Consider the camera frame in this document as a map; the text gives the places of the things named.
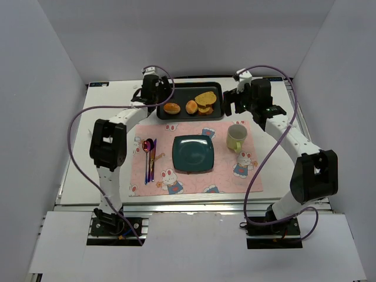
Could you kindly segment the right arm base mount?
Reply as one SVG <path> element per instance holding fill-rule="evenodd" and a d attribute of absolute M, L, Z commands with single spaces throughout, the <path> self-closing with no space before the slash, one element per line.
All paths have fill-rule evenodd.
<path fill-rule="evenodd" d="M 301 249 L 301 233 L 298 221 L 292 218 L 268 226 L 241 222 L 239 227 L 246 232 L 249 250 Z"/>

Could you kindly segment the round bun orange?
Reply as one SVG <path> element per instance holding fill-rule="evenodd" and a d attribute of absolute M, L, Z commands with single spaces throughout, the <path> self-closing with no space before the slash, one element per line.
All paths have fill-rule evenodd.
<path fill-rule="evenodd" d="M 193 115 L 198 111 L 198 105 L 194 100 L 190 100 L 186 103 L 186 112 L 189 115 Z"/>

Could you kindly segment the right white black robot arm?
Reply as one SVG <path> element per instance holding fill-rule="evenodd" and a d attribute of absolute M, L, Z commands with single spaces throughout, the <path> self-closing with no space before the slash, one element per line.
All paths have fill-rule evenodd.
<path fill-rule="evenodd" d="M 307 210 L 311 202 L 337 194 L 337 154 L 319 148 L 293 126 L 286 111 L 273 103 L 268 79 L 241 81 L 223 96 L 222 108 L 227 116 L 250 112 L 254 122 L 276 140 L 294 163 L 290 190 L 268 208 L 263 225 L 290 220 Z"/>

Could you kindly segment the toast slice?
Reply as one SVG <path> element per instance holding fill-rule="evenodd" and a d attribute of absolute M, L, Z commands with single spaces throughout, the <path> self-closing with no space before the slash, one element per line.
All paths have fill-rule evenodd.
<path fill-rule="evenodd" d="M 214 92 L 208 91 L 208 92 L 199 94 L 198 96 L 195 97 L 194 100 L 198 105 L 205 107 L 205 106 L 214 104 L 217 100 L 217 96 Z"/>

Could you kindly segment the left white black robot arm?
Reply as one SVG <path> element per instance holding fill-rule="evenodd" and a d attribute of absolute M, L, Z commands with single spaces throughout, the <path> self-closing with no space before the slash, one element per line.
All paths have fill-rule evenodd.
<path fill-rule="evenodd" d="M 97 216 L 122 214 L 120 198 L 120 167 L 127 156 L 127 133 L 155 110 L 156 105 L 170 97 L 171 85 L 166 76 L 148 74 L 143 77 L 142 87 L 135 92 L 129 109 L 112 118 L 96 120 L 89 156 L 99 176 L 100 203 L 95 209 Z"/>

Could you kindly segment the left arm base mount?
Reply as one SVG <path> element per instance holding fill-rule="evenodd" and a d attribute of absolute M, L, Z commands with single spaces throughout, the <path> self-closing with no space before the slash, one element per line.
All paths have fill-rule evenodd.
<path fill-rule="evenodd" d="M 128 217 L 127 224 L 117 214 L 107 214 L 95 208 L 90 221 L 87 246 L 121 246 L 140 247 L 137 236 L 142 243 L 145 242 L 146 233 L 143 231 L 145 219 L 141 217 Z"/>

